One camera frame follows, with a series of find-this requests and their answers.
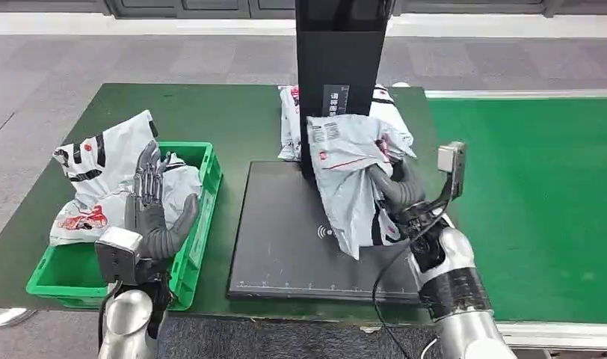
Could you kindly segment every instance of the cable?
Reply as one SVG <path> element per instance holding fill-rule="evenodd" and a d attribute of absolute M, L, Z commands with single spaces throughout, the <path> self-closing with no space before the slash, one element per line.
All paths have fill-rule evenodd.
<path fill-rule="evenodd" d="M 378 290 L 378 284 L 383 279 L 383 276 L 387 273 L 387 270 L 389 270 L 389 267 L 391 267 L 392 264 L 394 264 L 394 262 L 409 248 L 409 246 L 414 241 L 416 241 L 418 238 L 424 236 L 425 233 L 427 233 L 433 226 L 436 225 L 436 223 L 438 223 L 438 221 L 446 213 L 446 209 L 447 209 L 447 207 L 449 207 L 449 204 L 451 203 L 451 201 L 452 201 L 452 199 L 449 198 L 449 200 L 446 202 L 446 204 L 442 208 L 442 212 L 440 212 L 439 215 L 437 215 L 436 218 L 434 218 L 434 220 L 431 221 L 431 223 L 427 227 L 425 227 L 420 232 L 418 232 L 418 234 L 415 235 L 413 238 L 410 238 L 407 240 L 407 244 L 405 244 L 404 247 L 400 251 L 398 251 L 398 253 L 383 267 L 383 269 L 380 270 L 380 272 L 378 273 L 378 276 L 376 277 L 376 280 L 374 281 L 374 286 L 372 287 L 372 303 L 374 305 L 374 309 L 376 310 L 376 315 L 378 316 L 380 323 L 383 325 L 385 332 L 387 332 L 387 335 L 389 335 L 389 337 L 392 338 L 393 342 L 396 344 L 398 349 L 400 349 L 400 351 L 402 352 L 404 357 L 407 359 L 411 359 L 411 356 L 409 355 L 409 353 L 407 353 L 407 350 L 403 347 L 401 342 L 398 341 L 398 339 L 396 338 L 396 336 L 394 335 L 392 330 L 389 329 L 389 327 L 387 326 L 387 323 L 385 323 L 385 319 L 383 319 L 383 314 L 380 313 L 380 308 L 378 307 L 378 303 L 376 302 L 376 292 Z"/>
<path fill-rule="evenodd" d="M 117 280 L 114 282 L 114 288 L 108 292 L 108 294 L 103 298 L 101 302 L 101 307 L 99 308 L 99 326 L 97 328 L 97 335 L 99 336 L 99 350 L 101 350 L 101 345 L 103 344 L 103 316 L 105 315 L 105 306 L 108 304 L 110 298 L 114 297 L 115 294 L 121 289 L 123 285 L 122 280 Z"/>
<path fill-rule="evenodd" d="M 438 341 L 438 337 L 435 337 L 432 341 L 429 342 L 429 344 L 427 344 L 424 349 L 422 350 L 422 353 L 420 353 L 420 359 L 425 359 L 425 354 L 427 354 L 427 352 L 429 351 L 429 349 L 434 346 L 434 344 Z"/>

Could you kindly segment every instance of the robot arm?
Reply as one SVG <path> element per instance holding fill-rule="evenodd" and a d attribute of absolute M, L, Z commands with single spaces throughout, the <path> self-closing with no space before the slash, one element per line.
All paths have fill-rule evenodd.
<path fill-rule="evenodd" d="M 138 157 L 134 190 L 126 200 L 126 229 L 109 228 L 95 242 L 101 275 L 115 283 L 99 312 L 99 358 L 154 359 L 158 335 L 172 301 L 168 259 L 181 249 L 197 217 L 197 196 L 185 199 L 182 214 L 167 229 L 162 206 L 163 176 L 170 154 L 161 161 L 151 141 Z"/>
<path fill-rule="evenodd" d="M 493 320 L 468 238 L 443 218 L 448 204 L 462 194 L 465 147 L 452 142 L 439 148 L 438 168 L 447 173 L 447 180 L 441 195 L 430 203 L 421 189 L 416 190 L 419 179 L 411 158 L 404 159 L 400 182 L 376 168 L 369 168 L 369 176 L 390 202 L 401 231 L 412 240 L 409 264 L 444 358 L 515 358 Z M 414 239 L 423 229 L 425 234 Z"/>

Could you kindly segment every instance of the black vertical panel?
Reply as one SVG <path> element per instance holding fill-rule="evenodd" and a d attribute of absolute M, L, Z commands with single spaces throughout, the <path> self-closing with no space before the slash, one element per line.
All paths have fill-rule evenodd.
<path fill-rule="evenodd" d="M 391 0 L 297 0 L 301 166 L 312 177 L 306 119 L 322 116 L 326 85 L 349 86 L 347 113 L 369 114 Z"/>

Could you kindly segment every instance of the plastic bag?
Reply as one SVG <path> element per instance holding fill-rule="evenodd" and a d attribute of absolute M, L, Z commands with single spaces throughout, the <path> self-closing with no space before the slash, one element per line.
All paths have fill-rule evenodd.
<path fill-rule="evenodd" d="M 143 111 L 80 144 L 55 150 L 53 157 L 76 193 L 53 221 L 50 245 L 94 242 L 110 226 L 124 228 L 125 203 L 134 185 L 138 155 L 154 139 L 151 122 L 150 112 Z M 190 193 L 200 195 L 198 169 L 173 154 L 163 186 L 165 221 L 170 227 L 182 213 L 185 198 Z"/>
<path fill-rule="evenodd" d="M 279 86 L 282 106 L 281 114 L 281 146 L 280 159 L 286 161 L 301 160 L 301 130 L 299 122 L 299 87 Z M 413 137 L 405 125 L 400 112 L 395 106 L 394 99 L 389 95 L 387 89 L 376 85 L 372 94 L 372 107 L 369 116 L 382 120 L 396 129 L 410 147 Z"/>
<path fill-rule="evenodd" d="M 366 168 L 378 165 L 391 176 L 391 159 L 415 157 L 406 134 L 374 117 L 343 114 L 309 117 L 308 136 L 321 201 L 341 251 L 358 260 L 360 247 L 400 240 Z"/>

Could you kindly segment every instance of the green table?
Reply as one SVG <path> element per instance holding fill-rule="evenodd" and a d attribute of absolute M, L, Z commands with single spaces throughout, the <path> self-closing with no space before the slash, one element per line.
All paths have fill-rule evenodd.
<path fill-rule="evenodd" d="M 424 128 L 420 132 L 430 134 L 425 137 L 431 142 L 419 142 L 416 150 L 425 153 L 424 164 L 429 164 L 429 168 L 425 166 L 425 172 L 439 176 L 434 165 L 435 132 L 422 89 L 407 88 L 397 93 L 402 98 L 400 106 L 408 114 L 409 125 L 416 129 Z M 367 304 L 229 300 L 225 296 L 249 162 L 279 161 L 280 103 L 277 87 L 106 84 L 64 143 L 90 137 L 145 108 L 152 112 L 158 139 L 213 143 L 224 173 L 197 295 L 189 310 L 177 314 L 352 322 L 376 320 L 375 312 Z M 433 183 L 435 185 L 430 187 L 432 195 L 435 195 L 439 183 Z M 72 198 L 73 190 L 59 165 L 51 161 L 0 234 L 0 307 L 63 309 L 57 302 L 26 294 L 24 288 L 49 243 L 49 229 L 55 214 Z M 404 308 L 390 316 L 402 322 L 426 318 L 417 307 Z"/>
<path fill-rule="evenodd" d="M 465 192 L 452 214 L 474 244 L 507 342 L 570 346 L 570 333 L 588 332 L 594 339 L 582 346 L 607 348 L 607 99 L 427 93 L 427 101 L 418 88 L 392 92 L 416 138 L 431 196 L 443 181 L 435 170 L 437 144 L 460 139 L 469 145 Z M 275 86 L 107 84 L 65 142 L 145 108 L 159 139 L 212 142 L 224 172 L 197 296 L 183 314 L 375 322 L 367 304 L 225 297 L 248 163 L 276 160 L 279 150 Z M 1 232 L 0 307 L 62 309 L 24 287 L 48 244 L 55 213 L 72 196 L 51 162 Z M 417 307 L 385 309 L 393 322 L 427 319 Z M 542 343 L 526 339 L 540 331 L 550 333 Z"/>

